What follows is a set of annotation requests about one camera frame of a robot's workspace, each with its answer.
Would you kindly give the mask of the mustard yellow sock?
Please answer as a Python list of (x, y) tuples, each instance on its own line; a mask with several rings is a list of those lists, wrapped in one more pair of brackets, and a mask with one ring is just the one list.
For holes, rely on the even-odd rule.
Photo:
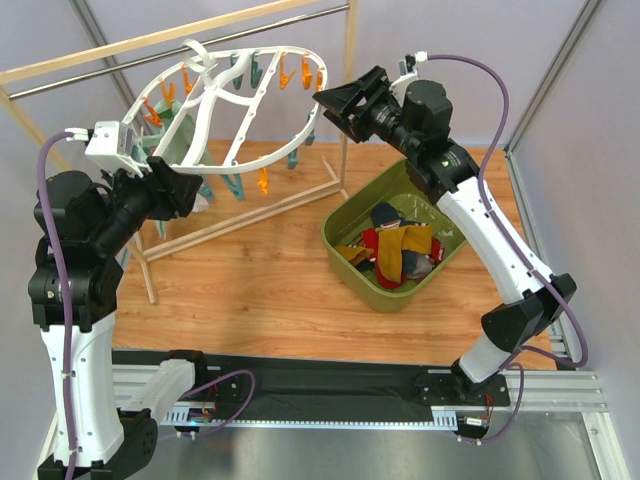
[(403, 251), (428, 255), (431, 252), (431, 225), (411, 224), (376, 231), (379, 235), (378, 265), (389, 280), (400, 281), (403, 273)]
[(368, 261), (373, 254), (371, 248), (357, 244), (337, 245), (334, 249), (352, 266), (357, 266), (364, 261)]

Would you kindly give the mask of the white round clip hanger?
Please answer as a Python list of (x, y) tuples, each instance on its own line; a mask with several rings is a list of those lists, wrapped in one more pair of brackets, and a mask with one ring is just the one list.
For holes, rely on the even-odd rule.
[[(135, 130), (133, 159), (143, 174), (150, 172), (147, 158), (161, 157), (186, 114), (195, 124), (191, 145), (181, 164), (168, 164), (178, 173), (232, 176), (262, 170), (313, 139), (322, 114), (315, 100), (305, 100), (292, 109), (264, 111), (260, 106), (271, 87), (284, 89), (294, 77), (293, 72), (285, 70), (289, 57), (301, 60), (304, 90), (325, 90), (328, 69), (317, 53), (284, 45), (210, 52), (194, 39), (186, 39), (182, 45), (185, 50), (180, 61), (153, 78), (120, 120)], [(155, 154), (149, 155), (143, 139), (157, 134), (163, 126), (156, 111), (162, 100), (167, 107), (178, 100), (182, 107), (169, 129), (160, 135)], [(242, 162), (238, 154), (257, 119), (276, 127), (291, 126), (296, 119), (303, 122), (283, 145)]]

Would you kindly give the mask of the red panda sock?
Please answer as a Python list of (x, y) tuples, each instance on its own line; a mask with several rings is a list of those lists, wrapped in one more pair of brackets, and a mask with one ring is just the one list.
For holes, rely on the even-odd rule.
[(431, 241), (431, 252), (429, 256), (436, 265), (440, 264), (444, 260), (444, 253), (445, 247), (436, 237), (433, 237)]

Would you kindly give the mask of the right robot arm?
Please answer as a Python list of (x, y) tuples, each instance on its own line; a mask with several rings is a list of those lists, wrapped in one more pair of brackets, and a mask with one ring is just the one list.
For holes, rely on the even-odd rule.
[(402, 153), (413, 184), (464, 235), (502, 299), (481, 319), (482, 335), (452, 372), (463, 387), (485, 383), (530, 338), (565, 313), (577, 290), (522, 240), (490, 194), (483, 171), (450, 137), (445, 88), (407, 75), (390, 82), (376, 66), (359, 79), (314, 94), (325, 117), (356, 143), (377, 136)]

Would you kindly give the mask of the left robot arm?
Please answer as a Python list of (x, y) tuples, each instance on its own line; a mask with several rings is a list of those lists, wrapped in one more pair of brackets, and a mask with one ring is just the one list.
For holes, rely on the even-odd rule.
[(119, 257), (145, 221), (187, 216), (201, 184), (158, 157), (147, 173), (119, 170), (105, 185), (77, 170), (40, 179), (34, 216), (43, 237), (28, 294), (51, 364), (58, 426), (39, 478), (130, 477), (150, 462), (166, 414), (205, 383), (204, 355), (173, 350), (118, 406), (112, 370)]

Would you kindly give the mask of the grey sock red stripes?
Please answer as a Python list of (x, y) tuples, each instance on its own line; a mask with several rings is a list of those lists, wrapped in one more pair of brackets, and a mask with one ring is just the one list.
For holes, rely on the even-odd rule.
[(434, 269), (434, 263), (428, 254), (403, 251), (403, 273), (408, 279), (421, 280)]

